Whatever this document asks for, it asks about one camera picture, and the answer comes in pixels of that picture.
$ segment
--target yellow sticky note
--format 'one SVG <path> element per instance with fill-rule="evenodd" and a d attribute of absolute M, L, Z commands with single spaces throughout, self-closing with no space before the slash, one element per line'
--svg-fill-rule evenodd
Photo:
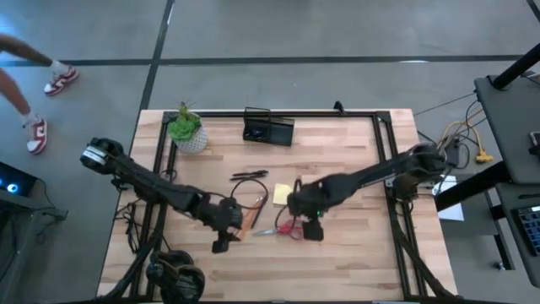
<path fill-rule="evenodd" d="M 292 193 L 293 189 L 289 185 L 276 184 L 273 189 L 273 203 L 279 205 L 287 204 L 287 196 Z"/>

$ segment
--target scissors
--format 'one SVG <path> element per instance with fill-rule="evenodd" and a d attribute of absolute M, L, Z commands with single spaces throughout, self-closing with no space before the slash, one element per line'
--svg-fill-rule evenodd
<path fill-rule="evenodd" d="M 253 236 L 270 236 L 270 235 L 290 236 L 295 240 L 301 240 L 304 238 L 304 232 L 302 231 L 301 222 L 298 220 L 294 223 L 293 220 L 288 220 L 285 224 L 278 227 L 278 229 L 267 229 L 264 231 L 258 231 L 253 233 Z"/>

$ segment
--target person's leg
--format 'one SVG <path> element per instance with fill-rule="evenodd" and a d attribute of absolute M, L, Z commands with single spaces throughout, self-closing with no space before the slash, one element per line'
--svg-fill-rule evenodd
<path fill-rule="evenodd" d="M 46 55 L 38 52 L 32 46 L 29 46 L 26 42 L 13 36 L 0 34 L 0 52 L 1 51 L 6 51 L 17 57 L 51 68 L 53 78 L 51 82 L 45 86 L 45 94 L 49 96 L 60 93 L 68 84 L 78 77 L 78 72 L 75 68 L 58 62 L 57 60 L 50 59 Z"/>
<path fill-rule="evenodd" d="M 15 107 L 23 121 L 23 128 L 28 131 L 29 138 L 26 143 L 28 151 L 39 154 L 47 143 L 47 122 L 38 117 L 28 105 L 15 81 L 0 68 L 0 93 Z"/>

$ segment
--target sneaker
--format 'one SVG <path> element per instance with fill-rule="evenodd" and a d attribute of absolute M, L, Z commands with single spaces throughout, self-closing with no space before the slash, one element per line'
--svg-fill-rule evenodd
<path fill-rule="evenodd" d="M 28 131 L 28 142 L 26 148 L 33 155 L 38 155 L 47 144 L 47 122 L 43 118 L 34 123 L 23 126 Z"/>
<path fill-rule="evenodd" d="M 47 96 L 53 96 L 62 92 L 68 84 L 71 84 L 77 77 L 78 72 L 72 66 L 69 66 L 69 70 L 66 73 L 53 73 L 51 82 L 45 86 L 45 94 Z"/>

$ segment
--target gray floor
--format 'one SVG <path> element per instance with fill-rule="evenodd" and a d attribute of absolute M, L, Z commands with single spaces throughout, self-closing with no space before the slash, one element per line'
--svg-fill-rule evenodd
<path fill-rule="evenodd" d="M 149 75 L 166 0 L 4 0 L 0 32 L 25 39 L 63 60 L 118 59 L 79 67 L 81 79 L 46 98 L 46 68 L 8 68 L 36 111 L 49 119 L 50 142 L 40 156 L 24 148 L 16 112 L 0 103 L 0 161 L 39 176 L 51 199 L 69 209 L 33 253 L 21 282 L 23 303 L 89 299 L 95 295 L 118 194 L 108 178 L 78 161 L 94 136 L 129 147 Z M 316 56 L 516 55 L 540 41 L 540 22 L 525 0 L 177 0 L 162 58 Z M 61 32 L 51 38 L 51 32 Z M 0 55 L 2 60 L 14 60 Z M 473 91 L 473 80 L 511 62 L 313 63 L 160 66 L 148 108 L 174 108 L 189 99 L 199 109 L 412 108 L 414 112 Z M 437 139 L 465 117 L 474 97 L 416 117 Z M 500 160 L 485 122 L 486 150 Z M 471 164 L 466 171 L 485 166 Z M 518 270 L 497 272 L 488 238 L 446 239 L 458 290 L 466 298 L 536 302 L 515 247 Z"/>

